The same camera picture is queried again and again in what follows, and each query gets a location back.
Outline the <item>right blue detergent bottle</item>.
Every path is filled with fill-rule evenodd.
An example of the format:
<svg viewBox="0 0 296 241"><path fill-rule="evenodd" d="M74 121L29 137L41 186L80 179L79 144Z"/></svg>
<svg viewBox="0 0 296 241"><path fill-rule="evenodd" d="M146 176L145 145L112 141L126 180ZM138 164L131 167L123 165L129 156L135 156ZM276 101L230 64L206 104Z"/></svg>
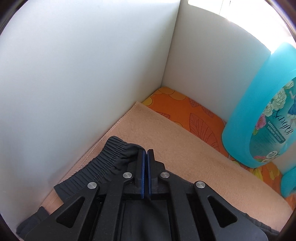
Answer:
<svg viewBox="0 0 296 241"><path fill-rule="evenodd" d="M281 179L280 190L284 198L289 197L291 194L295 194L296 186L296 167L285 173Z"/></svg>

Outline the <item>white cabinet panel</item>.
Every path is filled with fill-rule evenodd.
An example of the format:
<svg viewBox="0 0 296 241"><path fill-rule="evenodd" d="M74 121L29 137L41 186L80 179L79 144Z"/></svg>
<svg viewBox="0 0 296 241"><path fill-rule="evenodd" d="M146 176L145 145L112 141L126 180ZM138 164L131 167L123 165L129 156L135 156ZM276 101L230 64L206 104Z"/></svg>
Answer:
<svg viewBox="0 0 296 241"><path fill-rule="evenodd" d="M1 215L32 215L162 82L179 1L27 1L1 33Z"/></svg>

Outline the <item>blue detergent bottle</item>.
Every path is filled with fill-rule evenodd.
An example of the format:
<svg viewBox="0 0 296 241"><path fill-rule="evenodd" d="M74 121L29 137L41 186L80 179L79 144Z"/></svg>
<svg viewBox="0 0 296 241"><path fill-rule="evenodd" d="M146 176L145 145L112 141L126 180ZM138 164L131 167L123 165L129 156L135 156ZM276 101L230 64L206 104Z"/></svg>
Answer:
<svg viewBox="0 0 296 241"><path fill-rule="evenodd" d="M283 155L295 143L295 47L285 43L262 65L222 133L226 151L250 168Z"/></svg>
<svg viewBox="0 0 296 241"><path fill-rule="evenodd" d="M289 197L291 194L295 194L296 186L296 167L285 173L281 179L280 190L284 198Z"/></svg>

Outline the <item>orange floral bedsheet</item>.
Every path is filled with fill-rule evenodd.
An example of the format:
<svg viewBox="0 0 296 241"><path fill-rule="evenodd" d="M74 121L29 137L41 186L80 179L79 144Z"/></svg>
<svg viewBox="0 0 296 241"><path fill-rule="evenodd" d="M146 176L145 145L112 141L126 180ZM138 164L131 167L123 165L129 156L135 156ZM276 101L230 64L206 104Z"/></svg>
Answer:
<svg viewBox="0 0 296 241"><path fill-rule="evenodd" d="M168 87L156 90L143 104L181 125L235 164L254 174L276 192L281 193L280 185L284 173L273 161L257 168L250 168L234 159L222 143L222 133L227 123L201 104Z"/></svg>

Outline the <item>black pants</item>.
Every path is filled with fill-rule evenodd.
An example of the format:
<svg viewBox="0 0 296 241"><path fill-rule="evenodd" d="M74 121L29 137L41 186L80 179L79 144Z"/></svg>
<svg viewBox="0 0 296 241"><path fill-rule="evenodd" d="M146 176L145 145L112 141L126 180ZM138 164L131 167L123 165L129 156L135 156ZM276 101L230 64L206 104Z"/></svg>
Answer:
<svg viewBox="0 0 296 241"><path fill-rule="evenodd" d="M127 170L129 163L137 160L139 150L145 151L144 196L134 198L130 190L125 188L115 240L175 240L171 236L165 199L163 197L151 198L147 194L148 150L139 145L126 143L116 136L110 137L97 157L71 177L56 185L54 189L62 199L63 205L90 182L94 181L98 184L111 182L119 172ZM17 235L26 240L26 235L51 214L43 207L39 208L35 214L17 227ZM262 227L268 237L267 240L277 239L276 230L254 218L252 220Z"/></svg>

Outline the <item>left blue detergent bottle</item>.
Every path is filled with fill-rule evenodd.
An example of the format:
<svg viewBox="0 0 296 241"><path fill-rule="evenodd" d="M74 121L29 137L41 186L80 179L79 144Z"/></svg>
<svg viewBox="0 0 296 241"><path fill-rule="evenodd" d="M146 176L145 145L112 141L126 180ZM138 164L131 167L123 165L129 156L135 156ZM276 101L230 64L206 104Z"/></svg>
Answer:
<svg viewBox="0 0 296 241"><path fill-rule="evenodd" d="M222 133L226 151L250 168L283 155L295 143L295 47L285 43L262 65Z"/></svg>

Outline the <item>beige blanket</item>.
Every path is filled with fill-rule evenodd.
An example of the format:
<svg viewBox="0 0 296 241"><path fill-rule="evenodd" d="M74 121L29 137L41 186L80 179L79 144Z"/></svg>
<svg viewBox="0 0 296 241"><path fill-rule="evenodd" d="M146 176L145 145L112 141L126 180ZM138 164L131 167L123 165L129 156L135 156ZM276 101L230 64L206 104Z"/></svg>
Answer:
<svg viewBox="0 0 296 241"><path fill-rule="evenodd" d="M258 177L139 102L81 157L66 177L96 157L111 136L153 149L155 159L168 171L190 182L204 181L232 206L274 230L282 230L292 214L289 204Z"/></svg>

